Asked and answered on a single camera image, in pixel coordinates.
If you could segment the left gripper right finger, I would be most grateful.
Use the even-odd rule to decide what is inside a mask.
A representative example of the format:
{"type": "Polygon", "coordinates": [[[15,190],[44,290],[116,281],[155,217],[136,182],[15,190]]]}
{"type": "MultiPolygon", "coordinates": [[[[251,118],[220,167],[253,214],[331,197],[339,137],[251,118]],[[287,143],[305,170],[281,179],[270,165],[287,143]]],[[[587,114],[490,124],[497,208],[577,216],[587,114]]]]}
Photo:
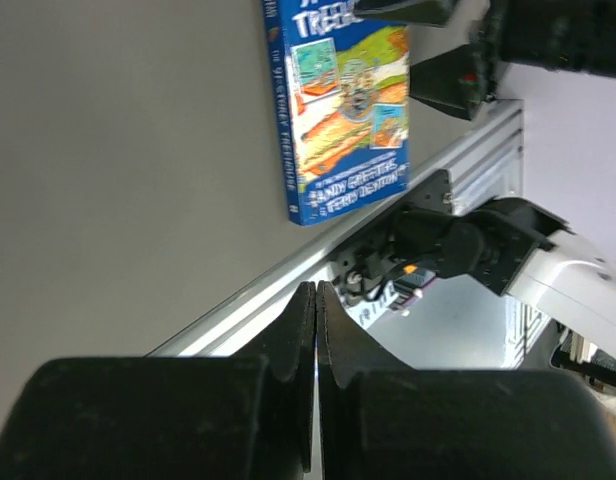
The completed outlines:
{"type": "Polygon", "coordinates": [[[616,443],[577,379],[417,370],[320,282],[316,342],[327,479],[616,479],[616,443]]]}

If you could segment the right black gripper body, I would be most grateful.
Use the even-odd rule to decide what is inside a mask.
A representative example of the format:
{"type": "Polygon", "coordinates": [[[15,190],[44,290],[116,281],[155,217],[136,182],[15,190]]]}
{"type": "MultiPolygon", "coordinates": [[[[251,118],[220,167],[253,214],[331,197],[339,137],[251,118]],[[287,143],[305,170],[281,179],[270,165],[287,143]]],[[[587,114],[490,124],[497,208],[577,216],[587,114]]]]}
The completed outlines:
{"type": "Polygon", "coordinates": [[[616,1],[491,1],[462,54],[466,120],[496,96],[510,64],[616,79],[616,1]]]}

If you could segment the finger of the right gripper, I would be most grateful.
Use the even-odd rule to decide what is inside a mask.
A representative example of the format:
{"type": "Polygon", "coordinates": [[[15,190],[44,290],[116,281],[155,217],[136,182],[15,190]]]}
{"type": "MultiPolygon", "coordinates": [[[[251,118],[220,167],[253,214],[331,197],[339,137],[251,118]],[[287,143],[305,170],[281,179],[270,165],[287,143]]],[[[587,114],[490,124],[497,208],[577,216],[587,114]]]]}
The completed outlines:
{"type": "Polygon", "coordinates": [[[445,115],[472,121],[483,103],[483,63],[478,49],[461,45],[413,64],[409,96],[445,115]]]}
{"type": "Polygon", "coordinates": [[[458,0],[359,0],[355,16],[431,27],[444,27],[452,18],[458,0]]]}

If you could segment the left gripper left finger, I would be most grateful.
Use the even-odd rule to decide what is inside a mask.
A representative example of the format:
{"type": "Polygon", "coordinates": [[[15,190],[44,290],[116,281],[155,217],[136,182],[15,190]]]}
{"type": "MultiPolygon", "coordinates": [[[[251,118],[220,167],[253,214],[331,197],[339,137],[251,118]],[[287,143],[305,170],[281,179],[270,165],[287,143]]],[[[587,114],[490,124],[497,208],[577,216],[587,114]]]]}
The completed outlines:
{"type": "Polygon", "coordinates": [[[0,479],[300,479],[312,466],[316,288],[228,357],[59,358],[0,433],[0,479]]]}

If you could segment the blue 91-storey treehouse book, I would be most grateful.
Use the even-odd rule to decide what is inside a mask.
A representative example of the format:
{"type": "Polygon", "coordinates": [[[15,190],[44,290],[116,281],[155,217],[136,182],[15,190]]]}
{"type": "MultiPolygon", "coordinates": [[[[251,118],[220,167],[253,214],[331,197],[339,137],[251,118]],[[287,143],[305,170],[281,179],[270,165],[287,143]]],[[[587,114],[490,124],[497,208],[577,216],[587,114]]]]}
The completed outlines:
{"type": "Polygon", "coordinates": [[[353,1],[262,2],[292,223],[312,226],[407,189],[409,42],[404,23],[353,1]]]}

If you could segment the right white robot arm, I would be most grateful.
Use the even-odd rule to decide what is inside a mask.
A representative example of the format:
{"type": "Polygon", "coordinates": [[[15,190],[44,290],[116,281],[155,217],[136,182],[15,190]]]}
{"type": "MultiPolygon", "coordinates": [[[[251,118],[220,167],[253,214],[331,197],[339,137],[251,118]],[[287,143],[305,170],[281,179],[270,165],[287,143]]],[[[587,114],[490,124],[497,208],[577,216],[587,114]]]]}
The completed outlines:
{"type": "MultiPolygon", "coordinates": [[[[616,1],[493,1],[464,44],[410,67],[409,95],[470,120],[512,64],[616,79],[616,1]]],[[[404,201],[342,276],[352,294],[374,301],[410,267],[468,275],[616,358],[616,263],[526,199],[490,199],[461,215],[404,201]]]]}

